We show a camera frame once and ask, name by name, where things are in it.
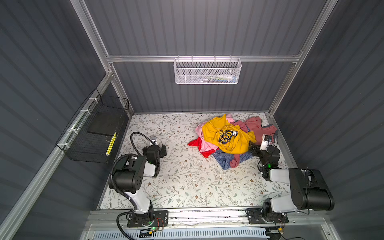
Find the yellow printed t-shirt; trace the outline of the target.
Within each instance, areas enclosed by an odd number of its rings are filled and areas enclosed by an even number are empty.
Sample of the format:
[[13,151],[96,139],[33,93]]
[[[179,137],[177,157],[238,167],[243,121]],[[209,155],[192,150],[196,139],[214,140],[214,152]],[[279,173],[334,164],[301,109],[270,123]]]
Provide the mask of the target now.
[[227,154],[246,153],[250,144],[257,142],[254,132],[244,132],[239,126],[231,124],[227,116],[215,117],[202,127],[203,137],[207,143],[217,146]]

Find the blue checkered shirt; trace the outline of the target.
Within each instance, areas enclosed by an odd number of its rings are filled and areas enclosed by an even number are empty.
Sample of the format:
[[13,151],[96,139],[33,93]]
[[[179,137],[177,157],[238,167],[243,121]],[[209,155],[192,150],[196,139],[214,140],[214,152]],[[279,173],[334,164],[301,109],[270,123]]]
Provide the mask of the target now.
[[251,153],[244,153],[241,155],[232,155],[218,149],[212,156],[217,160],[218,164],[223,170],[236,168],[242,162],[245,162],[253,157]]

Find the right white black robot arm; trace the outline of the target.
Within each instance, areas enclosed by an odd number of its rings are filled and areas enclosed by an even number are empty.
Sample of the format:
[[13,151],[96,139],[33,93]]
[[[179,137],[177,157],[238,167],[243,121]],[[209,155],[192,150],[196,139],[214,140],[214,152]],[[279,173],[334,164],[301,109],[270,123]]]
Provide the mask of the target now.
[[318,170],[278,167],[280,150],[273,144],[259,146],[250,143],[249,152],[260,159],[258,170],[268,182],[288,184],[290,192],[285,196],[267,198],[258,215],[269,224],[287,223],[288,213],[331,211],[335,200],[322,174]]

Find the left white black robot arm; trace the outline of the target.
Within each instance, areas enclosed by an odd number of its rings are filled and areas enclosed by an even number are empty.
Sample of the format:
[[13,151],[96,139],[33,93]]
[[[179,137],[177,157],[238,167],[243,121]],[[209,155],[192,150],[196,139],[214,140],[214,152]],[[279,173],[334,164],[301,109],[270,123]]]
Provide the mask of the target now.
[[167,155],[167,147],[153,143],[143,150],[143,155],[120,156],[113,163],[108,184],[110,189],[131,203],[130,214],[152,220],[154,207],[142,190],[142,184],[145,178],[156,178],[159,175],[161,159]]

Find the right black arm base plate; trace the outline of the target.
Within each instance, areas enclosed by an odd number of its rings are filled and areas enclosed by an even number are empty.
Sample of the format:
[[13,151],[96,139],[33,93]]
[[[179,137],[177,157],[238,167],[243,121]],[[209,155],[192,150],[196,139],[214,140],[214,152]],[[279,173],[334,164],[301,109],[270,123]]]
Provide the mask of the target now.
[[281,213],[267,212],[262,208],[248,208],[245,210],[250,224],[287,224],[288,216]]

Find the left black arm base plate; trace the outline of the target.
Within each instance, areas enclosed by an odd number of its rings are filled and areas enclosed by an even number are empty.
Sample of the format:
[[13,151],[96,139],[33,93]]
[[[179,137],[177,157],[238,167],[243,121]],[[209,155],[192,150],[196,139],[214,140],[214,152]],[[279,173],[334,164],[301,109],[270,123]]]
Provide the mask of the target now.
[[168,225],[168,219],[168,211],[149,211],[146,214],[129,214],[127,216],[127,227],[166,227]]

